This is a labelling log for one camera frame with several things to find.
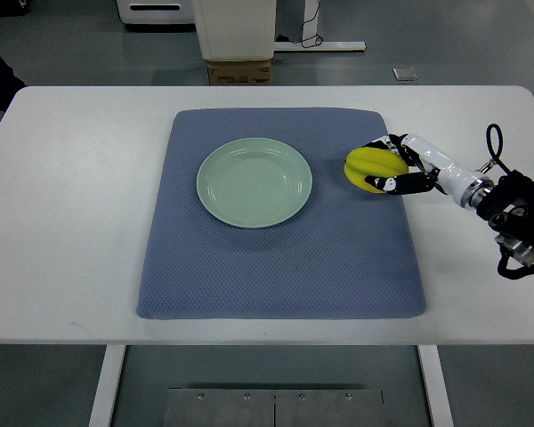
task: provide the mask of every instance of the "metal plate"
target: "metal plate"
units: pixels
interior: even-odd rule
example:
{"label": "metal plate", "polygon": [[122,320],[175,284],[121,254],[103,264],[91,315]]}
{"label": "metal plate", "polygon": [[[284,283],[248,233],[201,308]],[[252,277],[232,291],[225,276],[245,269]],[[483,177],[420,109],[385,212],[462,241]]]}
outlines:
{"label": "metal plate", "polygon": [[273,427],[269,390],[169,389],[164,427]]}
{"label": "metal plate", "polygon": [[277,427],[386,426],[380,390],[276,392]]}
{"label": "metal plate", "polygon": [[170,389],[165,427],[386,426],[380,390]]}

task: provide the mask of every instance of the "plate rim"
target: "plate rim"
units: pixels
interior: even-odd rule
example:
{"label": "plate rim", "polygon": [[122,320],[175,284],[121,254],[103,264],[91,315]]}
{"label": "plate rim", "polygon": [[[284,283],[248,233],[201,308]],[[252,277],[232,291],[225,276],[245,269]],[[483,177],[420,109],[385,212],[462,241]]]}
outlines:
{"label": "plate rim", "polygon": [[[303,192],[301,193],[301,194],[305,194],[304,201],[291,214],[282,215],[275,222],[274,221],[271,221],[269,223],[262,222],[259,225],[243,225],[243,224],[238,223],[238,222],[226,221],[225,219],[223,219],[220,216],[218,216],[217,214],[215,214],[213,209],[210,209],[210,207],[204,201],[205,197],[202,197],[202,195],[201,195],[201,191],[203,191],[200,188],[200,187],[202,187],[200,185],[200,181],[202,180],[201,174],[202,174],[202,170],[203,170],[204,166],[206,165],[206,163],[209,162],[209,159],[212,158],[214,156],[214,154],[216,154],[218,151],[223,150],[223,149],[225,149],[226,147],[228,147],[228,146],[230,146],[232,144],[241,143],[242,141],[250,141],[250,140],[253,140],[253,141],[265,140],[265,141],[269,141],[269,142],[275,142],[276,144],[284,146],[286,149],[290,150],[290,152],[293,153],[293,155],[296,158],[299,159],[299,162],[302,162],[304,164],[304,167],[305,167],[304,170],[308,171],[308,178],[309,178],[309,180],[308,180],[308,191],[305,191],[304,193]],[[303,209],[304,205],[308,201],[309,197],[311,196],[311,192],[312,192],[312,170],[311,170],[311,166],[309,165],[309,162],[306,161],[304,156],[297,149],[295,149],[295,147],[292,147],[291,145],[289,145],[289,144],[287,144],[287,143],[285,143],[283,141],[275,140],[273,138],[266,138],[266,137],[262,137],[262,136],[238,138],[236,140],[226,142],[226,143],[222,144],[220,147],[214,149],[202,161],[202,163],[200,164],[199,169],[198,169],[198,174],[196,176],[196,191],[198,193],[198,199],[199,199],[200,203],[202,204],[202,206],[205,207],[205,209],[210,214],[212,214],[214,218],[218,219],[219,221],[221,221],[223,223],[226,223],[226,224],[229,224],[230,226],[240,228],[240,229],[247,229],[247,230],[265,229],[265,228],[273,227],[275,225],[281,224],[282,222],[285,222],[285,221],[289,220],[290,218],[292,218],[293,216],[298,214],[301,211],[301,209]]]}

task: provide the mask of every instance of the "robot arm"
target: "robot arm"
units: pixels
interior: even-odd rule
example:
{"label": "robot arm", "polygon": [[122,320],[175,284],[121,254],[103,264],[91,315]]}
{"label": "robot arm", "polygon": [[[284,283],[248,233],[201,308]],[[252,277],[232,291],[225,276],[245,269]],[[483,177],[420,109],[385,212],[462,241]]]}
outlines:
{"label": "robot arm", "polygon": [[[498,153],[490,145],[492,129],[498,131]],[[487,142],[492,159],[479,170],[471,172],[419,136],[385,136],[370,142],[366,147],[389,150],[401,157],[408,166],[417,167],[419,172],[395,176],[367,174],[364,181],[381,192],[393,195],[413,194],[436,188],[452,196],[457,205],[476,210],[499,233],[496,237],[501,252],[498,273],[505,278],[523,278],[534,274],[534,181],[518,171],[510,171],[500,162],[502,133],[497,125],[491,125],[487,129]],[[485,173],[496,164],[505,170],[506,175],[495,185]],[[507,264],[511,257],[522,267],[509,270]]]}

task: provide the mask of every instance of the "black cable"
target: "black cable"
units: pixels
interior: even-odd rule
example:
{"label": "black cable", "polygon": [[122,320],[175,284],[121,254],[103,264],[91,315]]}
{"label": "black cable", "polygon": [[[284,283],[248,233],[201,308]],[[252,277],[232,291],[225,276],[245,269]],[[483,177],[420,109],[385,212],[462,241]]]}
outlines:
{"label": "black cable", "polygon": [[[313,22],[317,18],[317,16],[319,15],[319,9],[320,9],[320,0],[318,1],[317,10],[314,13],[314,16],[312,16],[312,18],[310,18],[309,20],[306,20],[305,22],[303,22],[303,25],[301,25],[301,33],[303,33],[304,26],[306,24],[308,24],[309,22]],[[304,45],[304,42],[308,42],[309,40],[312,40],[312,39],[314,39],[314,44],[313,45],[311,45],[311,46],[305,46]],[[307,37],[307,38],[302,38],[301,37],[301,40],[299,40],[298,42],[294,42],[293,40],[290,40],[288,37],[282,36],[282,35],[277,36],[277,39],[276,39],[276,41],[278,41],[278,42],[291,42],[292,44],[299,44],[300,43],[301,46],[304,49],[309,49],[310,47],[314,47],[314,46],[320,46],[322,44],[323,40],[324,39],[318,33],[315,34],[314,36],[310,36],[310,37]]]}
{"label": "black cable", "polygon": [[[498,135],[498,149],[496,153],[492,147],[492,134],[491,133],[493,129],[497,131],[497,135]],[[500,160],[500,155],[502,154],[503,146],[504,146],[504,143],[503,143],[502,131],[500,130],[500,126],[494,123],[492,125],[489,125],[489,127],[487,127],[487,147],[489,148],[489,153],[492,156],[492,159],[495,162],[497,162],[497,165],[499,165],[502,168],[502,170],[505,171],[506,174],[509,174],[510,169],[508,169],[508,167],[506,167],[506,165],[502,162],[502,160]]]}

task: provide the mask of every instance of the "power cord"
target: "power cord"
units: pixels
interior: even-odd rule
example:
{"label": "power cord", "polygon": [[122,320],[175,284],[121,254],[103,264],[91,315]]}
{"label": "power cord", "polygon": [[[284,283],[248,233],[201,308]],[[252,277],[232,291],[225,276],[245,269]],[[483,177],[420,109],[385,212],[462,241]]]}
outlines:
{"label": "power cord", "polygon": [[[309,20],[306,20],[305,22],[303,22],[303,25],[301,25],[301,33],[303,33],[304,26],[306,24],[316,20],[317,16],[319,15],[319,9],[320,9],[320,0],[318,0],[318,2],[317,2],[317,10],[314,13],[314,16],[312,18],[310,18]],[[309,46],[304,45],[304,42],[308,42],[308,41],[313,40],[313,39],[314,39],[314,44],[311,44]],[[310,47],[313,47],[313,46],[320,46],[322,44],[323,38],[320,36],[320,34],[317,33],[314,36],[307,37],[307,38],[301,38],[301,40],[299,40],[298,42],[294,42],[293,40],[289,39],[287,36],[282,36],[281,34],[279,34],[277,36],[277,38],[275,39],[275,41],[277,41],[277,42],[290,42],[292,44],[301,44],[301,46],[304,49],[309,49]]]}

